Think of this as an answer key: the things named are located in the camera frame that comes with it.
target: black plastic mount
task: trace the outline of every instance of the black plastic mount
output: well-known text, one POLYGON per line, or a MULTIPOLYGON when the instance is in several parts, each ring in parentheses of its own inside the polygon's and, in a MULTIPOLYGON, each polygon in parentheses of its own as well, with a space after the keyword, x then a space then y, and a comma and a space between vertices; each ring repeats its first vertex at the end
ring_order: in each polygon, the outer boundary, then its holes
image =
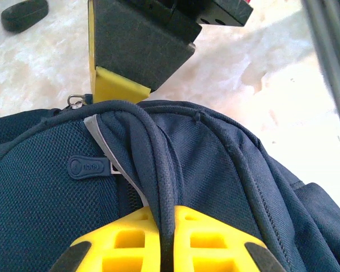
POLYGON ((95 65, 157 90, 195 52, 199 23, 244 26, 244 0, 93 0, 95 65))

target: yellow plastic tab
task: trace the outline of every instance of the yellow plastic tab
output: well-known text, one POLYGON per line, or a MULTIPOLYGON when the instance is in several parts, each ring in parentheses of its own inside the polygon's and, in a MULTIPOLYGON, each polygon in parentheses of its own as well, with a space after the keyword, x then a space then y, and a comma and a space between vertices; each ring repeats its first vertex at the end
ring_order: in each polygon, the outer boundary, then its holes
POLYGON ((174 272, 259 271, 244 244, 259 239, 184 206, 175 207, 174 272))
POLYGON ((88 0, 88 39, 93 102, 127 100, 138 103, 150 96, 151 89, 96 65, 95 12, 93 0, 88 0))
POLYGON ((150 96, 151 89, 105 68, 96 67, 93 102, 106 100, 127 100, 138 103, 150 96))
POLYGON ((92 245, 76 272, 159 272, 159 231, 144 207, 75 240, 92 245))

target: white marble surface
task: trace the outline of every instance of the white marble surface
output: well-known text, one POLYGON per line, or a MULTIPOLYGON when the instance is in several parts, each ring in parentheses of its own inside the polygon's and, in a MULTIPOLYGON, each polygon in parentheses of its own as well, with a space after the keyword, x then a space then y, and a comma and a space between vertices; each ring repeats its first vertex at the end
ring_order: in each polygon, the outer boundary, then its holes
MULTIPOLYGON (((20 0, 0 0, 0 13, 20 0)), ((0 23, 0 116, 66 106, 90 91, 87 0, 48 0, 49 15, 19 35, 0 23)), ((252 0, 244 28, 204 26, 195 55, 151 99, 220 111, 261 138, 304 182, 340 205, 340 122, 300 0, 252 0)))

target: navy blue backpack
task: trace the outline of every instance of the navy blue backpack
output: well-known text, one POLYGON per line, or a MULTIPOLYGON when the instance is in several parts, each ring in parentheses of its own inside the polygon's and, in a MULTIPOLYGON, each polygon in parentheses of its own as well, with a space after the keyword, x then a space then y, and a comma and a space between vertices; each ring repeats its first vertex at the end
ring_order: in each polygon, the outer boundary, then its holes
POLYGON ((162 271, 176 205, 261 239, 285 271, 340 271, 340 208, 222 114, 106 101, 0 118, 0 271, 48 271, 77 237, 147 205, 162 271), (80 170, 93 161, 108 164, 80 170))

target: marble floor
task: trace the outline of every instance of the marble floor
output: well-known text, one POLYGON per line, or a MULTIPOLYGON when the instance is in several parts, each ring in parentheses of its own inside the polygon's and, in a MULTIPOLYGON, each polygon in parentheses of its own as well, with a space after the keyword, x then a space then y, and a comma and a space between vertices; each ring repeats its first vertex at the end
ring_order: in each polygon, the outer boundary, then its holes
MULTIPOLYGON (((0 0, 0 13, 20 0, 0 0)), ((0 23, 0 116, 63 108, 90 91, 87 0, 48 0, 46 18, 12 35, 0 23)), ((205 25, 195 55, 151 99, 228 115, 304 182, 340 205, 340 121, 300 0, 252 0, 244 28, 205 25)))

